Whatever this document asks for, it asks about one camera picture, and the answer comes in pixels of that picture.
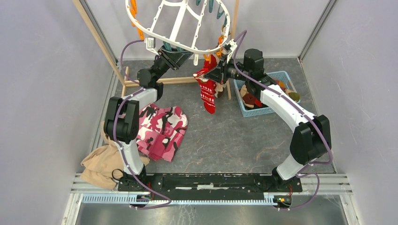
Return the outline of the tan brown striped sock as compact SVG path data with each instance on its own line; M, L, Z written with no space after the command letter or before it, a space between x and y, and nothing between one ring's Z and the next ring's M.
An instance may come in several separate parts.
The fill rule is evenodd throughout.
M214 96L216 98L220 98L223 95L223 91L224 91L224 86L220 83L216 83Z

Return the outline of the teal clothespin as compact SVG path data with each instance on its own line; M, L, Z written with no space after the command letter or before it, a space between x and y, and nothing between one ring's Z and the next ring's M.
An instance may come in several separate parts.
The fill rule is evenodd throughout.
M163 47L164 47L165 50L167 50L167 51L169 51L169 52L172 51L171 44L168 43L168 42L163 42Z

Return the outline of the orange clothespin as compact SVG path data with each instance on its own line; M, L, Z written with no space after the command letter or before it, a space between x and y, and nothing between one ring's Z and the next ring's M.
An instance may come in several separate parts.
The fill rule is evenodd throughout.
M133 18L135 19L136 18L136 14L137 14L137 3L136 3L136 0L129 0L129 2L130 2L130 7L129 7L129 10L130 10L130 13L131 13L131 15L133 16Z
M212 54L211 53L203 54L203 57L204 57L205 61L211 63L211 59L212 59Z
M218 37L218 47L222 47L223 41L225 40L226 36L225 35L220 35Z

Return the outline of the white clip hanger frame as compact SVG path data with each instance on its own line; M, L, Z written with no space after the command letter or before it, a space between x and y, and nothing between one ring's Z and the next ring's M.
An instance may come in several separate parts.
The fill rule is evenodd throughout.
M129 7L130 2L129 0L125 1L125 10L128 15L128 18L131 21L133 27L137 28L139 40L144 41L145 38L154 37L156 40L160 40L161 42L168 42L173 47L181 48L192 53L200 54L209 54L215 53L221 50L222 47L218 47L218 43L213 48L203 48L197 46L197 42L199 40L199 31L205 27L205 11L207 10L209 13L214 11L214 6L218 6L216 19L221 20L223 19L222 28L221 28L221 35L225 35L226 38L223 41L223 45L226 44L230 32L230 23L231 18L229 11L225 4L221 0L196 0L194 3L195 6L201 7L199 12L194 11L194 7L190 6L190 2L188 0L179 0L179 1L170 1L170 0L162 0L159 5L157 6L156 12L152 18L152 22L148 26L142 25L138 19L137 15L134 19L130 13ZM169 34L162 35L158 33L155 28L157 25L161 24L161 13L165 12L167 9L176 8L177 14L174 21L172 21L172 28ZM194 33L192 35L192 41L183 41L180 42L177 40L177 37L183 30L183 22L184 16L189 15L193 19L193 28Z

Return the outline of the red white patterned sock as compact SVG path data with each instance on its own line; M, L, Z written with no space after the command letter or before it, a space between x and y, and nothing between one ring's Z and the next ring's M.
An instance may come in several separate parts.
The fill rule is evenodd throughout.
M210 54L210 56L205 60L203 65L204 73L208 73L209 71L214 69L217 65L218 65L217 58L213 54Z

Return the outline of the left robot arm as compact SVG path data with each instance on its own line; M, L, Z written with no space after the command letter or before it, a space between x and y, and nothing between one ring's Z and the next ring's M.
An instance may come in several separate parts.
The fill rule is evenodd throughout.
M178 70L192 54L187 50L173 48L169 51L161 47L153 65L138 71L140 89L126 97L109 99L103 130L115 142L122 157L123 171L132 175L129 184L136 191L142 191L147 186L147 177L141 174L145 166L136 145L139 111L162 97L163 83L159 79L169 69Z

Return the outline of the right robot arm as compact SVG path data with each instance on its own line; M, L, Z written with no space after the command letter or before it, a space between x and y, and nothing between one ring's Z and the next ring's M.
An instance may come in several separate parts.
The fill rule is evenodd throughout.
M290 154L272 171L274 190L284 191L293 177L308 166L320 164L318 158L325 154L329 156L327 162L332 162L329 119L305 110L265 73L262 51L246 50L243 63L225 55L216 66L206 68L201 76L217 83L227 79L245 81L247 91L271 108L292 130Z

